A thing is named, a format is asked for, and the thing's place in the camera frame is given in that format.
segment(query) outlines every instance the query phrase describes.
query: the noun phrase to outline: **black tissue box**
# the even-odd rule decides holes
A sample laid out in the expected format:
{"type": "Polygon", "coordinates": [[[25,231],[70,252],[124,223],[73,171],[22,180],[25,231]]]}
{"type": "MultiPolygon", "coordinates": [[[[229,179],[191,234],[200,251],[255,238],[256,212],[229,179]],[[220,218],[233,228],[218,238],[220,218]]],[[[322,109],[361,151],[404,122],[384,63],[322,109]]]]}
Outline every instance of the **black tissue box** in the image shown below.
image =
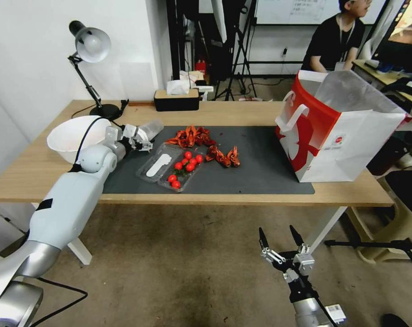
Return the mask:
{"type": "Polygon", "coordinates": [[[188,111],[198,110],[200,97],[198,89],[190,89],[188,94],[167,94],[166,90],[156,90],[156,111],[188,111]]]}

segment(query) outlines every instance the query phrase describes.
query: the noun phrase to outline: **dark table mat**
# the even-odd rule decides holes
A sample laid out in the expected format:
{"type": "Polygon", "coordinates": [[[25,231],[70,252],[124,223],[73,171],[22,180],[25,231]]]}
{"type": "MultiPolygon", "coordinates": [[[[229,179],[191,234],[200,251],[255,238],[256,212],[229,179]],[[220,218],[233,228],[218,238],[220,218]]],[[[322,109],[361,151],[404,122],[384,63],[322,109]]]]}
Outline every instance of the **dark table mat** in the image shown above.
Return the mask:
{"type": "MultiPolygon", "coordinates": [[[[157,183],[148,183],[136,171],[182,126],[166,126],[155,139],[153,150],[131,152],[105,182],[103,193],[174,193],[157,183]]],[[[299,183],[274,134],[274,126],[212,126],[211,138],[224,153],[238,147],[241,166],[224,168],[218,162],[204,163],[183,193],[191,194],[313,194],[311,183],[299,183]]],[[[194,149],[206,154],[206,146],[194,149]]]]}

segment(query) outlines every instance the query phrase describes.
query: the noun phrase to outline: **table top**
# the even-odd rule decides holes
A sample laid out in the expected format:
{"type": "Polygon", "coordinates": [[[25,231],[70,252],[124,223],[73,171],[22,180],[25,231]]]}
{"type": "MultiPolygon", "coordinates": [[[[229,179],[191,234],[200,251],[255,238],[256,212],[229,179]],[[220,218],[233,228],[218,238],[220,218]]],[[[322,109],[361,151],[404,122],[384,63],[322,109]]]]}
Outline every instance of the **table top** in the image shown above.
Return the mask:
{"type": "MultiPolygon", "coordinates": [[[[119,104],[116,101],[106,103],[119,104]]],[[[87,106],[89,100],[72,101],[59,116],[0,176],[0,202],[40,202],[57,179],[71,168],[46,138],[50,131],[87,106]]],[[[118,124],[140,125],[161,119],[164,125],[273,126],[282,102],[200,102],[198,111],[157,112],[150,105],[126,107],[118,124]]],[[[89,109],[79,115],[88,114],[89,109]]],[[[313,183],[315,194],[102,194],[100,203],[228,204],[228,205],[332,205],[390,206],[392,200],[365,169],[354,182],[313,183]]]]}
{"type": "MultiPolygon", "coordinates": [[[[366,71],[368,74],[370,74],[372,77],[378,79],[380,82],[382,82],[385,85],[391,84],[396,82],[400,77],[405,77],[405,75],[398,73],[398,72],[387,72],[387,73],[380,73],[379,71],[375,70],[372,67],[369,67],[368,65],[365,64],[365,60],[355,60],[353,63],[358,66],[359,68],[363,69],[366,71]]],[[[404,98],[412,102],[412,95],[404,93],[404,92],[398,92],[401,94],[404,98]]]]}

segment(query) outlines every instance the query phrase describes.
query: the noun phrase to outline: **desk lamp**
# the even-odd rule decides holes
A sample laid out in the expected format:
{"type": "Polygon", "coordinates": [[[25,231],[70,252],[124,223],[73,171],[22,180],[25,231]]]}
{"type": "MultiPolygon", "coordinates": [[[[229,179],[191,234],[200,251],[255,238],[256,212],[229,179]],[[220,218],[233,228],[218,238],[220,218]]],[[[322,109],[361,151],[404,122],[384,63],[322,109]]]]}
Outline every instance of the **desk lamp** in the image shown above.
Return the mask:
{"type": "Polygon", "coordinates": [[[69,60],[85,84],[85,88],[96,102],[96,107],[91,109],[89,114],[99,115],[109,120],[117,119],[123,114],[123,109],[126,106],[124,101],[122,101],[121,110],[114,104],[102,104],[100,95],[92,85],[88,84],[78,66],[81,61],[96,63],[106,58],[111,49],[111,40],[108,34],[93,27],[85,27],[78,20],[73,20],[69,25],[69,29],[71,34],[74,35],[74,44],[76,46],[76,52],[69,56],[69,60]]]}

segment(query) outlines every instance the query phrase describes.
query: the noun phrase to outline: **white bowl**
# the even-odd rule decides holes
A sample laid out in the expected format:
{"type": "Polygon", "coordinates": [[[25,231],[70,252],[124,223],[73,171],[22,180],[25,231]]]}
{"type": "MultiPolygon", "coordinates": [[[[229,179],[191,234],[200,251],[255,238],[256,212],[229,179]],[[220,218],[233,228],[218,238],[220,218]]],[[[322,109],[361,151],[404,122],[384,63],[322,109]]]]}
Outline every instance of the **white bowl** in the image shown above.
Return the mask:
{"type": "MultiPolygon", "coordinates": [[[[82,116],[67,120],[55,127],[47,137],[47,145],[59,153],[67,162],[73,164],[80,141],[90,124],[99,116],[82,116]]],[[[100,119],[94,123],[85,138],[82,149],[102,142],[105,139],[106,127],[111,123],[100,119]]]]}

